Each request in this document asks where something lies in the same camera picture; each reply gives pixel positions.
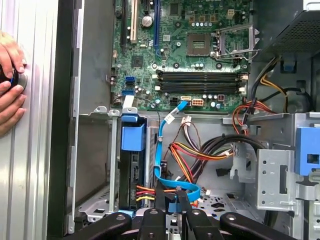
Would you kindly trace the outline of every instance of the motherboard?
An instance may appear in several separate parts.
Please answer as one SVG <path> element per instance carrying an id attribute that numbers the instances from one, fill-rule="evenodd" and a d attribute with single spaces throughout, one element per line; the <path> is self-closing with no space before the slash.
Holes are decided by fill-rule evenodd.
<path id="1" fill-rule="evenodd" d="M 232 112 L 247 94 L 250 9 L 250 0 L 115 0 L 112 107 L 133 95 L 142 111 L 188 101 L 186 111 Z"/>

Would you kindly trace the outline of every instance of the blue plastic latch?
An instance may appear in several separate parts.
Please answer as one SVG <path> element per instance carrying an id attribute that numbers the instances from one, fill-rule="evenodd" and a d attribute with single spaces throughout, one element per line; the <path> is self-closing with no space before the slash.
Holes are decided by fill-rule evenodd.
<path id="1" fill-rule="evenodd" d="M 122 115 L 121 121 L 124 123 L 136 123 L 136 122 L 138 122 L 138 115 L 136 115 L 136 114 Z"/>
<path id="2" fill-rule="evenodd" d="M 146 125 L 141 126 L 123 126 L 121 149 L 123 151 L 141 152 L 146 146 Z"/>
<path id="3" fill-rule="evenodd" d="M 320 169 L 320 128 L 298 127 L 295 135 L 295 173 L 308 176 Z"/>
<path id="4" fill-rule="evenodd" d="M 123 213 L 123 214 L 128 214 L 131 218 L 133 218 L 135 216 L 135 212 L 134 211 L 128 211 L 128 210 L 120 210 L 118 211 L 119 213 Z"/>

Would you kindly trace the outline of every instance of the white pci slot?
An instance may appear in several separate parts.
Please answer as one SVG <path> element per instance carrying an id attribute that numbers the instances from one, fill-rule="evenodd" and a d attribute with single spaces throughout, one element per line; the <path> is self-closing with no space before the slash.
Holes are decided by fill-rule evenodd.
<path id="1" fill-rule="evenodd" d="M 130 41 L 132 44 L 136 44 L 138 42 L 138 1 L 132 0 L 131 6 L 131 32 L 130 32 Z"/>

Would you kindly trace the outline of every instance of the ram slot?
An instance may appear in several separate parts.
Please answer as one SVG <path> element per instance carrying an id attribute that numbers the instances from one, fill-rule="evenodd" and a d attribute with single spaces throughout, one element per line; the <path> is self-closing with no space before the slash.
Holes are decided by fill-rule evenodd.
<path id="1" fill-rule="evenodd" d="M 130 42 L 136 44 L 138 42 L 138 0 L 132 0 L 131 4 Z"/>
<path id="2" fill-rule="evenodd" d="M 166 93 L 236 94 L 239 91 L 237 73 L 162 72 L 159 83 Z"/>
<path id="3" fill-rule="evenodd" d="M 127 42 L 127 15 L 128 15 L 128 0 L 122 0 L 122 19 L 121 19 L 121 36 L 120 45 L 122 52 L 126 50 Z"/>
<path id="4" fill-rule="evenodd" d="M 160 87 L 165 93 L 236 94 L 239 91 L 236 83 L 162 82 Z"/>

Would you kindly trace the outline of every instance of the red wire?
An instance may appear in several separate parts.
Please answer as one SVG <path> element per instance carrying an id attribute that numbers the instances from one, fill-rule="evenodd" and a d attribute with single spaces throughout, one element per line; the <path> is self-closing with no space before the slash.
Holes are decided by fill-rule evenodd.
<path id="1" fill-rule="evenodd" d="M 142 194 L 152 194 L 152 195 L 155 195 L 155 193 L 152 192 L 152 191 L 137 191 L 137 192 L 136 192 L 136 195 L 142 195 Z"/>

